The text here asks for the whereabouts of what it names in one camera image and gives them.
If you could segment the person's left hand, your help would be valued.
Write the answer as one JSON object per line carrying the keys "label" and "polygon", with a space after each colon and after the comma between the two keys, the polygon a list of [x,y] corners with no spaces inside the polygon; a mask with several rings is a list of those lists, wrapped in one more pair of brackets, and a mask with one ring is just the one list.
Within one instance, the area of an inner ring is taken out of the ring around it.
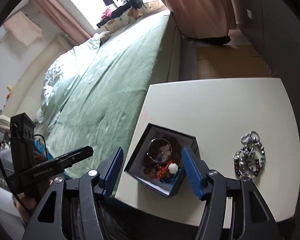
{"label": "person's left hand", "polygon": [[23,193],[18,194],[17,196],[23,205],[16,200],[15,207],[19,212],[23,228],[26,228],[38,204],[34,198],[28,198]]}

